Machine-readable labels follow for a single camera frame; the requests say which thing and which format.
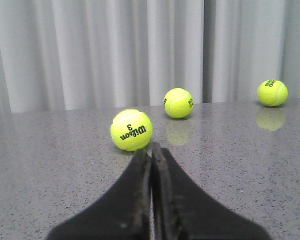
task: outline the black plastic claw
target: black plastic claw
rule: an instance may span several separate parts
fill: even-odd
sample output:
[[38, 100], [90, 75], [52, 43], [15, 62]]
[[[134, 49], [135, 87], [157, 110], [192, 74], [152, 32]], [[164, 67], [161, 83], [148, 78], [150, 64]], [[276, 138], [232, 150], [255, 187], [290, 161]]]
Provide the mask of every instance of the black plastic claw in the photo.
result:
[[148, 240], [151, 160], [137, 150], [116, 183], [94, 204], [55, 227], [47, 240]]
[[181, 169], [168, 149], [152, 145], [157, 240], [270, 240], [258, 224], [227, 209]]

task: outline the table surface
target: table surface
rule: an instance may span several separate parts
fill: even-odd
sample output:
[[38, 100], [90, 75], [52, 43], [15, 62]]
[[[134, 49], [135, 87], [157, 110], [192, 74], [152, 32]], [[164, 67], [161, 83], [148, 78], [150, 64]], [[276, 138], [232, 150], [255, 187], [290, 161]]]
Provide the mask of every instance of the table surface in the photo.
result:
[[[136, 108], [203, 190], [274, 240], [300, 240], [300, 99], [195, 104], [183, 120]], [[110, 136], [122, 109], [0, 115], [0, 240], [44, 239], [111, 187], [132, 157]]]

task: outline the white curtain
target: white curtain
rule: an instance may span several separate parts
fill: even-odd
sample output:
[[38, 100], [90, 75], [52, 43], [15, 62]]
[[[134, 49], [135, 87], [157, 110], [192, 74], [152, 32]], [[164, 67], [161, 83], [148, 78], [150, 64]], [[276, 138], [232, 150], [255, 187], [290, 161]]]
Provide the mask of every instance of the white curtain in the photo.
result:
[[300, 98], [300, 0], [0, 0], [0, 113]]

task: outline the tennis ball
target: tennis ball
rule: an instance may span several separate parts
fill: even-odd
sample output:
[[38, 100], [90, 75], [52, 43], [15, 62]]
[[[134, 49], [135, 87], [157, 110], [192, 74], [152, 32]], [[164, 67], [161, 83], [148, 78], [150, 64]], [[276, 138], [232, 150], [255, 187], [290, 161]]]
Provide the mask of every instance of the tennis ball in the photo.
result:
[[255, 121], [259, 128], [276, 131], [284, 125], [286, 115], [280, 108], [262, 107], [256, 114]]
[[153, 128], [150, 118], [144, 112], [126, 109], [114, 117], [110, 132], [118, 148], [132, 152], [150, 142]]
[[169, 143], [182, 146], [190, 142], [193, 134], [193, 126], [187, 120], [169, 120], [165, 127], [165, 135]]
[[174, 88], [164, 96], [164, 109], [174, 119], [182, 119], [188, 116], [194, 109], [193, 98], [187, 90]]
[[276, 107], [283, 104], [288, 97], [288, 88], [279, 80], [267, 80], [258, 88], [260, 102], [268, 107]]

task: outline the gray granite countertop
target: gray granite countertop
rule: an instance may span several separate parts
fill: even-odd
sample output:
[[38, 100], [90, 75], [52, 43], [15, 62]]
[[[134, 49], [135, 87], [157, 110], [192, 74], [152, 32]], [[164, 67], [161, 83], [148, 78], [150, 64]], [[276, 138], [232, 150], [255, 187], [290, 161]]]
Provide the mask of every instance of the gray granite countertop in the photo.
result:
[[[274, 240], [300, 240], [300, 99], [196, 104], [184, 120], [136, 108], [208, 194]], [[0, 240], [44, 239], [109, 189], [132, 157], [110, 136], [121, 110], [0, 115]]]

